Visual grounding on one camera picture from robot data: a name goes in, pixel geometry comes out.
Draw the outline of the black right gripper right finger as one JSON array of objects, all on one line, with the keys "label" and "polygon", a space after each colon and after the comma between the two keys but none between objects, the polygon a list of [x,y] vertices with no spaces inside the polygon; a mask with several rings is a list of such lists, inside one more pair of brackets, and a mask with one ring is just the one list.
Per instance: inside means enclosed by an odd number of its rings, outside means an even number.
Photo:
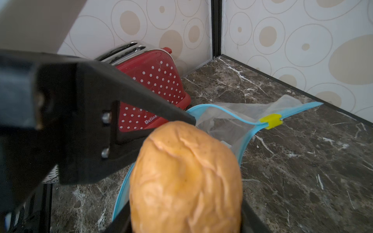
[{"label": "black right gripper right finger", "polygon": [[243,200],[241,207],[240,233],[271,233],[246,200]]}]

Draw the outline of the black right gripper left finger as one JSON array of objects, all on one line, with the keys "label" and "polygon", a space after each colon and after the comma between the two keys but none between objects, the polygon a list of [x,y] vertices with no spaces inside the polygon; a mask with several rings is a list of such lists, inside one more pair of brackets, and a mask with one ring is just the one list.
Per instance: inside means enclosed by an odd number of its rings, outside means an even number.
[{"label": "black right gripper left finger", "polygon": [[132,233],[131,212],[129,202],[122,208],[114,221],[105,229],[104,233]]}]

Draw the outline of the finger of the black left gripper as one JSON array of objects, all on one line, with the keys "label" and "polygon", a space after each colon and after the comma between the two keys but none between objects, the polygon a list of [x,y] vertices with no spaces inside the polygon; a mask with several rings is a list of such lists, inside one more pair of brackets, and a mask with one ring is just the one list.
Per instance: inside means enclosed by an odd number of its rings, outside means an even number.
[{"label": "finger of the black left gripper", "polygon": [[76,110],[65,120],[66,157],[59,163],[64,185],[96,183],[133,163],[151,130],[119,131],[119,107],[127,103],[168,121],[194,125],[184,110],[111,65],[76,66]]}]

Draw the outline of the orange wrinkled potato front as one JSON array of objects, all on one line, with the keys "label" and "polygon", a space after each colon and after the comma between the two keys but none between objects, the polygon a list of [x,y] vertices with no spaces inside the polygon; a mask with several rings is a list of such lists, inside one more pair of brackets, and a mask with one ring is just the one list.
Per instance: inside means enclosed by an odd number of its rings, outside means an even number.
[{"label": "orange wrinkled potato front", "polygon": [[173,121],[144,141],[130,176],[135,233],[238,233],[243,186],[232,151]]}]

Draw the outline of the clear blue zipper bag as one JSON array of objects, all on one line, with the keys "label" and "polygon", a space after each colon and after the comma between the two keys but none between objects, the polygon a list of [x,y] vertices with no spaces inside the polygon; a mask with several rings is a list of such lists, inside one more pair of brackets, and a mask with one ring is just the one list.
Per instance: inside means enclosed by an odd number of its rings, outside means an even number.
[{"label": "clear blue zipper bag", "polygon": [[199,104],[186,112],[195,117],[198,129],[226,145],[240,164],[249,142],[257,132],[279,126],[285,118],[321,104],[301,103],[294,97],[284,95],[270,104]]}]

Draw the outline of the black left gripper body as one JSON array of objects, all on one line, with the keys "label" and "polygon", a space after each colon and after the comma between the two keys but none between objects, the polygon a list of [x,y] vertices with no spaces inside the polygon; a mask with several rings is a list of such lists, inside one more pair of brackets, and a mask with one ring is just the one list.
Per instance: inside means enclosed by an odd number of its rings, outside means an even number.
[{"label": "black left gripper body", "polygon": [[21,206],[63,154],[79,59],[1,50],[1,214]]}]

